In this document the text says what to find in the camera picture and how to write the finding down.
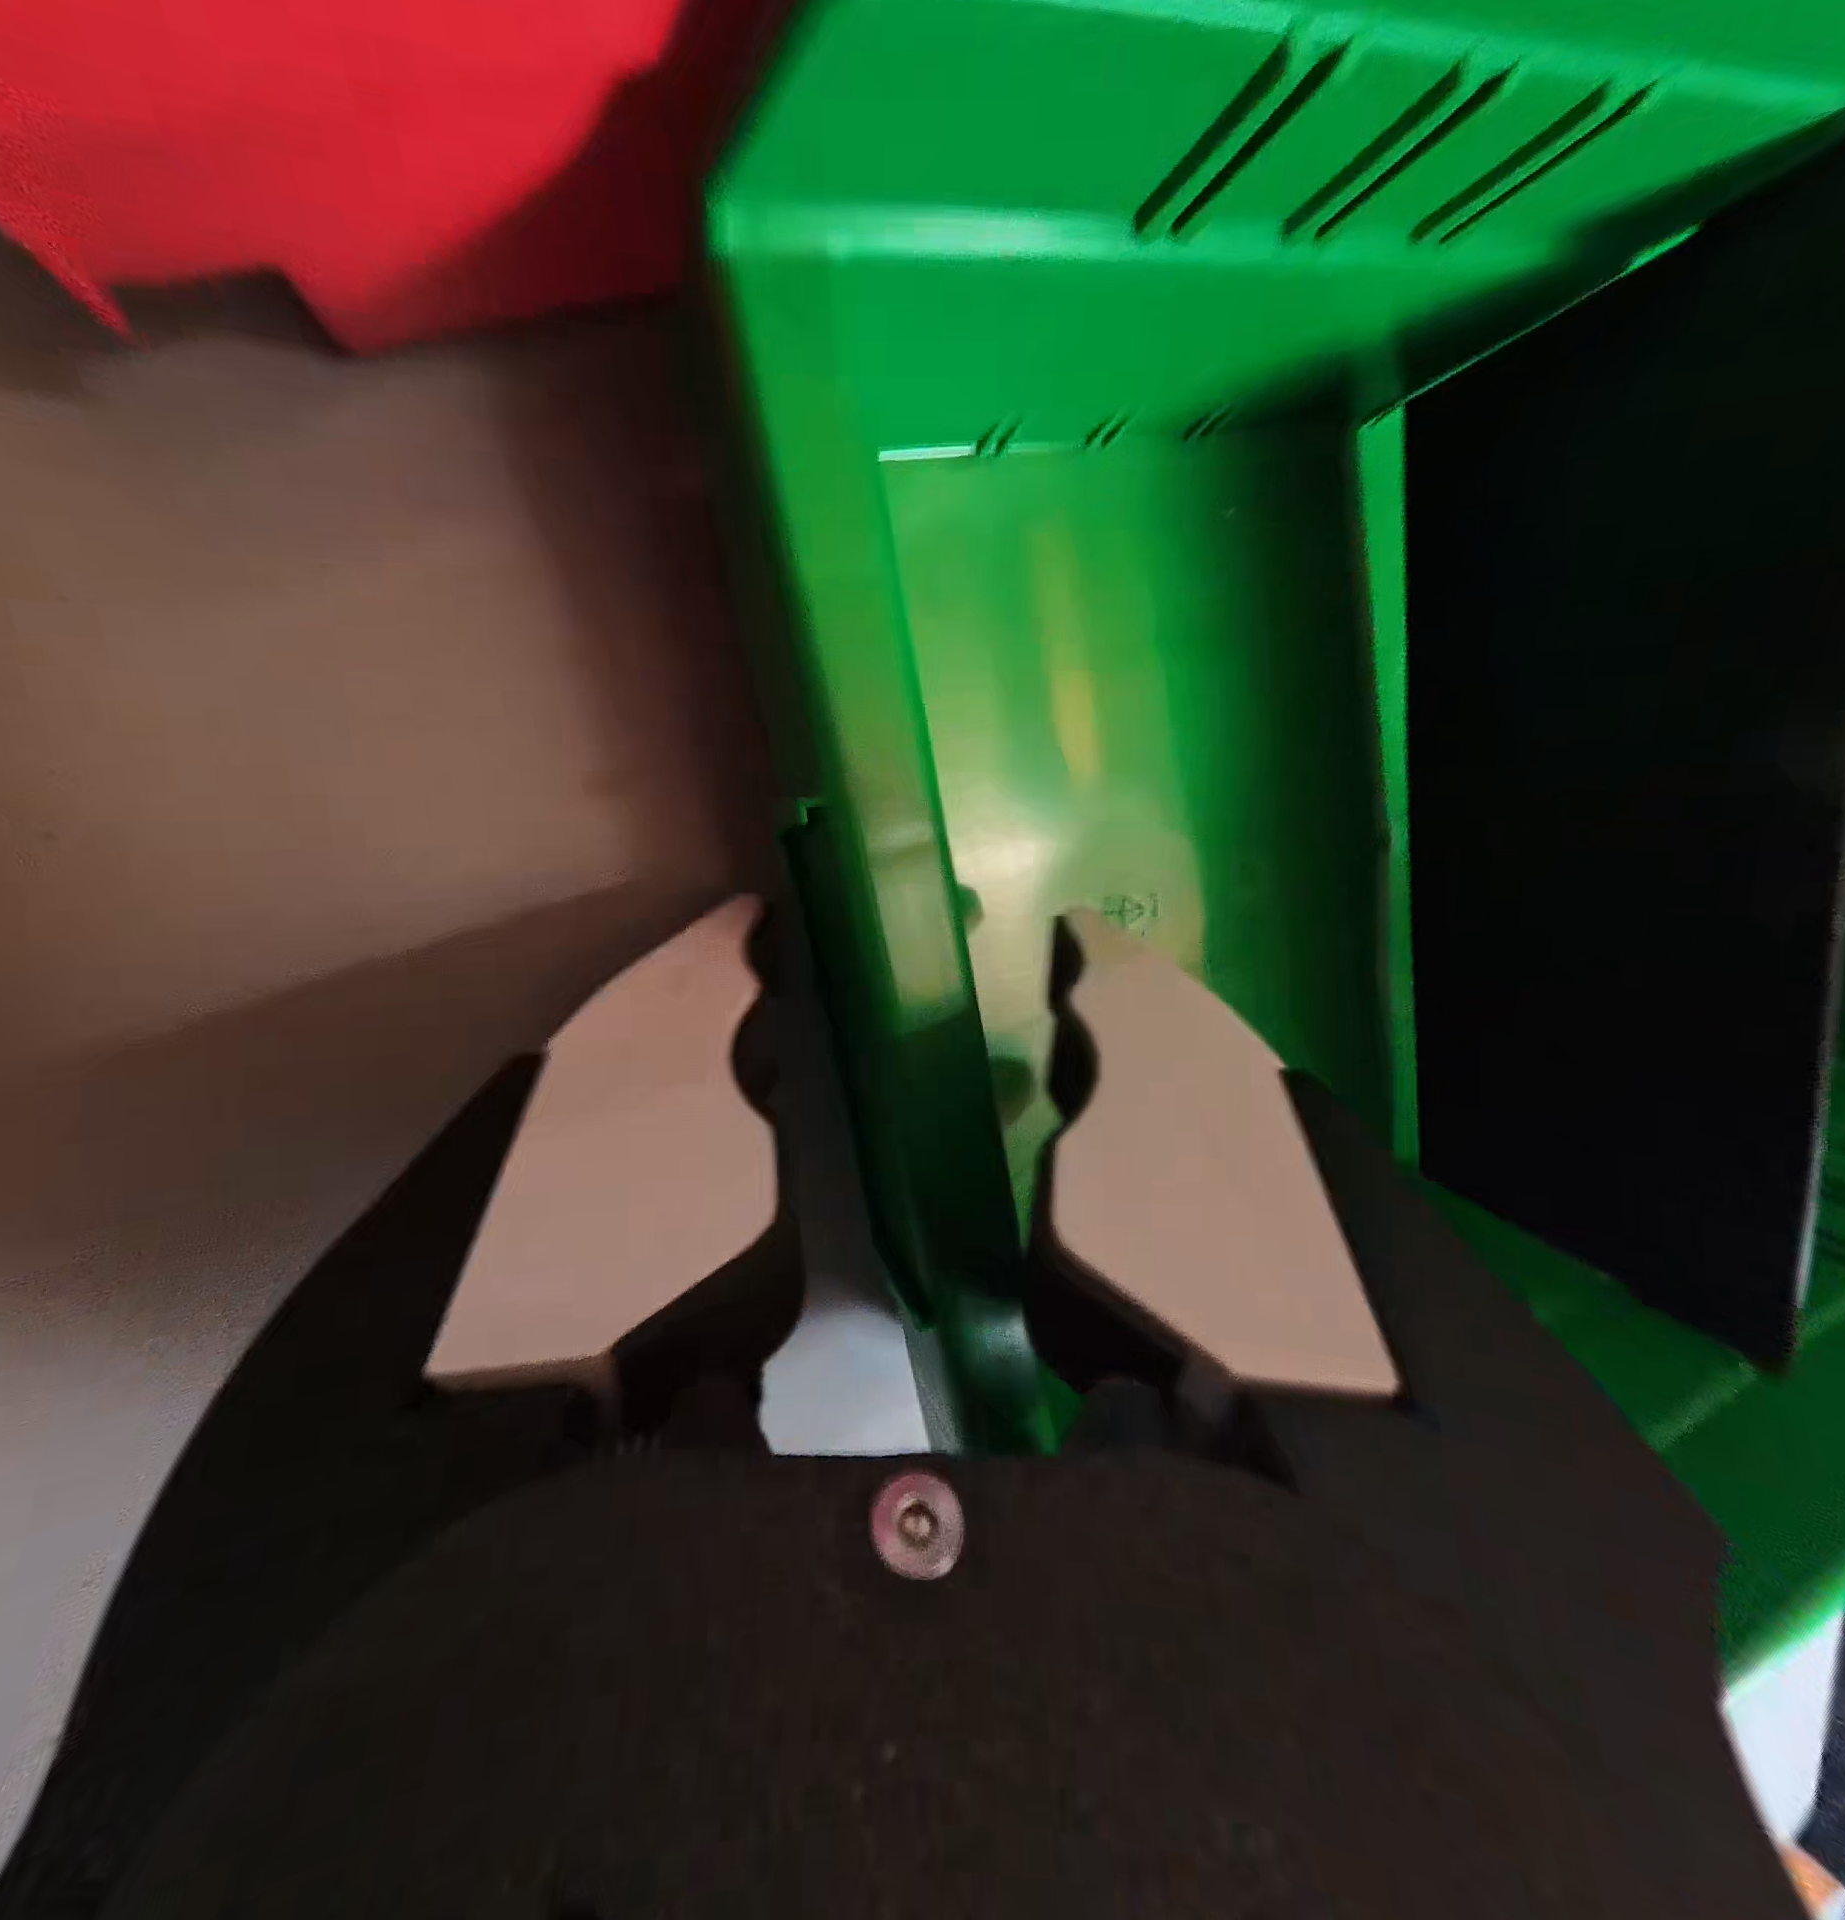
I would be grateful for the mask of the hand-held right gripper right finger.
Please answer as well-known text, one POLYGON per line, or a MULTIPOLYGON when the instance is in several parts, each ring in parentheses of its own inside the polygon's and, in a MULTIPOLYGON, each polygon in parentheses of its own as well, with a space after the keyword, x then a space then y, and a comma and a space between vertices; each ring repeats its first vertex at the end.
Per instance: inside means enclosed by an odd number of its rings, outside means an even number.
POLYGON ((1194 1374, 1393 1398, 1398 1366, 1274 1047, 1091 906, 1055 922, 1049 1007, 1082 1071, 1047 1155, 1053 1260, 1194 1374))

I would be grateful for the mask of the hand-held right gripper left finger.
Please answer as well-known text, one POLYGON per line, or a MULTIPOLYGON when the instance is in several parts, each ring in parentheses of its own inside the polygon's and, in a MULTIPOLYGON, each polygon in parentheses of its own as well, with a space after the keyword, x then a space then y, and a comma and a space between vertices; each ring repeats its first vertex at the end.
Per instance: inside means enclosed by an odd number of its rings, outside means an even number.
POLYGON ((430 1388, 596 1384, 788 1229, 766 1090, 739 1071, 764 1007, 759 925, 764 897, 721 901, 552 1035, 433 1330, 430 1388))

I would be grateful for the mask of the red plastic bin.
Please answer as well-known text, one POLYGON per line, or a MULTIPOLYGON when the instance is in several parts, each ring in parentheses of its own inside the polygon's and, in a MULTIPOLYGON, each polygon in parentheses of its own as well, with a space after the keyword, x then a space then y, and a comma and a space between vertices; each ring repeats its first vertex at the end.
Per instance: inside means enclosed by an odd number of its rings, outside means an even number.
POLYGON ((790 4, 0 4, 0 234, 93 321, 275 273, 355 353, 671 296, 790 4))

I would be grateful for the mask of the green plastic bin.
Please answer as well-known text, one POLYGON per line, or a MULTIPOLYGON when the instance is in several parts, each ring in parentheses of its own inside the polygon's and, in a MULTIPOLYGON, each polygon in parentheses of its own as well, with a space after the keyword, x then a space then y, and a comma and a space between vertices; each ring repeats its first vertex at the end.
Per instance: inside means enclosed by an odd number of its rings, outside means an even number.
POLYGON ((1019 1274, 1093 906, 1416 1170, 1720 1525, 1845 1607, 1845 972, 1760 1368, 1426 1178, 1405 409, 1845 133, 1845 4, 808 4, 706 189, 786 850, 930 1426, 1049 1449, 1019 1274))

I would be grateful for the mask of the black bin divider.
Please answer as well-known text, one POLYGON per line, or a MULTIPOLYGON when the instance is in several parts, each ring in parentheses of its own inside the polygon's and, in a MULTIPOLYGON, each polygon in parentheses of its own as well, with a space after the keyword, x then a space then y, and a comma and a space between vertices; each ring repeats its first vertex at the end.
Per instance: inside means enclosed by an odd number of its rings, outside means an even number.
POLYGON ((1760 1368, 1845 972, 1845 133, 1405 409, 1431 1182, 1760 1368))

